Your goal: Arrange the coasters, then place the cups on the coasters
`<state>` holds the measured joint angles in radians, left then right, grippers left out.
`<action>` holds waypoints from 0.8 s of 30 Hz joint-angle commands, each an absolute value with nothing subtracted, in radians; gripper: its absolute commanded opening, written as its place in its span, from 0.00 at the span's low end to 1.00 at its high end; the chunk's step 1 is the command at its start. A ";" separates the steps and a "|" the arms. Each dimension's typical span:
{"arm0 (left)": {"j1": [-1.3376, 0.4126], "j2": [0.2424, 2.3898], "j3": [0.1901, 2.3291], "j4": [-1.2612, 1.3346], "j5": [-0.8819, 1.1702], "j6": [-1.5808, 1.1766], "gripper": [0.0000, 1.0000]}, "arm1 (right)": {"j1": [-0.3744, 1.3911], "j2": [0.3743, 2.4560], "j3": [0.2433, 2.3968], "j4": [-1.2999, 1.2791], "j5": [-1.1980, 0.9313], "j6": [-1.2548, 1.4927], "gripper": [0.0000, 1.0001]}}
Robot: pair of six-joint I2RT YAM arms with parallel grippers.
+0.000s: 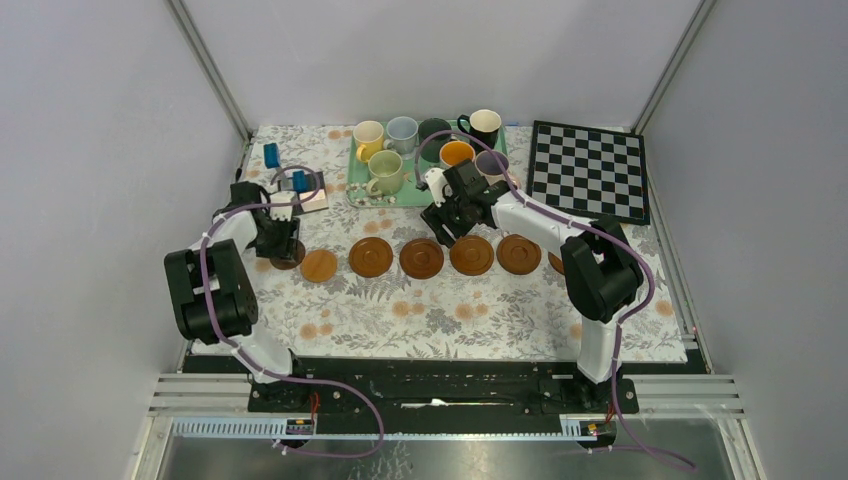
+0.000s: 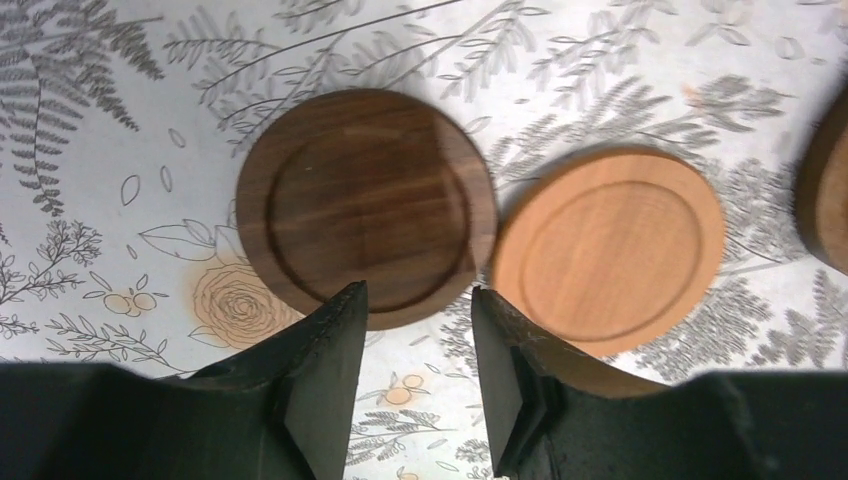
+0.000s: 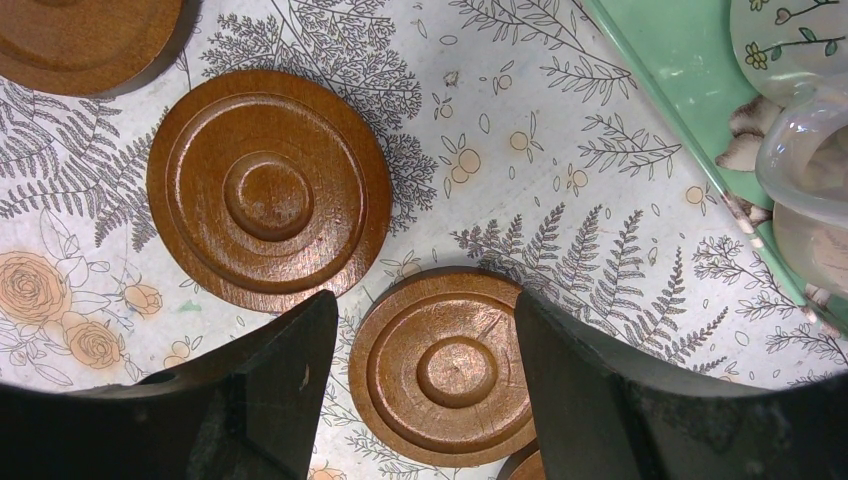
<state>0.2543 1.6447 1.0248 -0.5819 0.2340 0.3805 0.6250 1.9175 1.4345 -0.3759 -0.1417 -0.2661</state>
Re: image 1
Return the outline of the small dark wooden coaster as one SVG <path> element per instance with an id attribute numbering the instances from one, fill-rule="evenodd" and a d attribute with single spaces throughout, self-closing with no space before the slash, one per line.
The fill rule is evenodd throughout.
<path id="1" fill-rule="evenodd" d="M 304 260 L 306 249 L 304 244 L 297 240 L 295 242 L 294 253 L 290 258 L 270 258 L 270 264 L 278 270 L 291 270 L 298 267 Z"/>

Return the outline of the small light wooden coaster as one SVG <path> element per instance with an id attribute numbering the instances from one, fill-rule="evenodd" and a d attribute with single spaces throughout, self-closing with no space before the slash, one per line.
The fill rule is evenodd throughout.
<path id="1" fill-rule="evenodd" d="M 336 255 L 326 249 L 309 252 L 300 264 L 301 275 L 306 281 L 312 283 L 323 283 L 330 280 L 336 274 L 337 269 Z"/>

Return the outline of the brown wooden coaster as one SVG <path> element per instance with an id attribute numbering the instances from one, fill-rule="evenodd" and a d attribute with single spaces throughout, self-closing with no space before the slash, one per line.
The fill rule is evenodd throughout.
<path id="1" fill-rule="evenodd" d="M 558 272 L 560 275 L 564 275 L 564 274 L 565 274 L 564 264 L 563 264 L 562 260 L 561 260 L 559 257 L 557 257 L 554 253 L 549 252 L 549 253 L 548 253 L 548 260 L 549 260 L 549 263 L 550 263 L 551 267 L 552 267 L 552 268 L 553 268 L 556 272 Z"/>
<path id="2" fill-rule="evenodd" d="M 542 258 L 537 244 L 517 234 L 504 237 L 498 244 L 496 255 L 501 267 L 514 275 L 532 273 Z"/>
<path id="3" fill-rule="evenodd" d="M 403 246 L 399 261 L 402 270 L 409 277 L 426 280 L 436 276 L 442 270 L 444 253 L 442 247 L 435 241 L 418 238 Z"/>
<path id="4" fill-rule="evenodd" d="M 461 274 L 478 276 L 486 273 L 494 263 L 495 252 L 489 241 L 467 235 L 458 239 L 449 250 L 452 266 Z"/>
<path id="5" fill-rule="evenodd" d="M 366 237 L 351 247 L 348 263 L 352 271 L 360 277 L 374 278 L 389 270 L 393 257 L 393 250 L 387 241 L 378 237 Z"/>

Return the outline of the black white chessboard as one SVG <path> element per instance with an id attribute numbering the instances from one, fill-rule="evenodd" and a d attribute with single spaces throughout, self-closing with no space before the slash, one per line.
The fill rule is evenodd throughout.
<path id="1" fill-rule="evenodd" d="M 526 192 L 580 217 L 622 223 L 651 220 L 645 140 L 641 135 L 536 120 Z"/>

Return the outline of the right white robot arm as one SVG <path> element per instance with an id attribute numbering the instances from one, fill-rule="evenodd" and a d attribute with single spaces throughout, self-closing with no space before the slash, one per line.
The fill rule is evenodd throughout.
<path id="1" fill-rule="evenodd" d="M 489 183 L 469 160 L 415 178 L 417 188 L 433 198 L 421 217 L 440 244 L 454 248 L 473 227 L 486 225 L 518 234 L 559 258 L 567 296 L 582 317 L 575 402 L 589 412 L 617 405 L 620 326 L 635 311 L 645 269 L 621 225 L 611 217 L 580 224 L 517 190 L 509 179 Z"/>

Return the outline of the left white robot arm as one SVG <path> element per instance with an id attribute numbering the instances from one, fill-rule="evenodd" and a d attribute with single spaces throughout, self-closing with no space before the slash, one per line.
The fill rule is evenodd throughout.
<path id="1" fill-rule="evenodd" d="M 230 202 L 215 212 L 210 230 L 191 247 L 164 257 L 180 334 L 206 345 L 224 344 L 262 391 L 288 411 L 309 401 L 310 385 L 295 372 L 296 356 L 259 324 L 260 308 L 243 254 L 297 266 L 305 257 L 300 220 L 286 200 L 255 183 L 230 186 Z"/>

